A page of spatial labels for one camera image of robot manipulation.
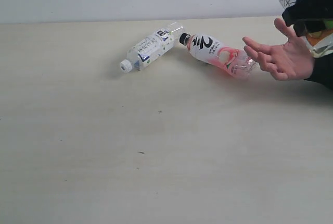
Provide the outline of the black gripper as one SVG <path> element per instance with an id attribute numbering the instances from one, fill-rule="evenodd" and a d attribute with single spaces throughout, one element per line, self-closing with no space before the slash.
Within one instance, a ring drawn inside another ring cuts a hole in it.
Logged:
<path id="1" fill-rule="evenodd" d="M 296 0 L 282 18 L 287 26 L 293 25 L 297 36 L 328 36 L 332 34 L 332 0 Z"/>

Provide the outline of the person's open hand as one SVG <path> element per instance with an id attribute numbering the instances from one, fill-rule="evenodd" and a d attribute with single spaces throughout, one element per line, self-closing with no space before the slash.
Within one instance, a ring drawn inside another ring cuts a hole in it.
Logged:
<path id="1" fill-rule="evenodd" d="M 270 73 L 277 81 L 308 79 L 313 73 L 315 60 L 304 41 L 281 18 L 274 20 L 274 26 L 287 37 L 286 43 L 266 45 L 244 37 L 244 51 L 262 71 Z"/>

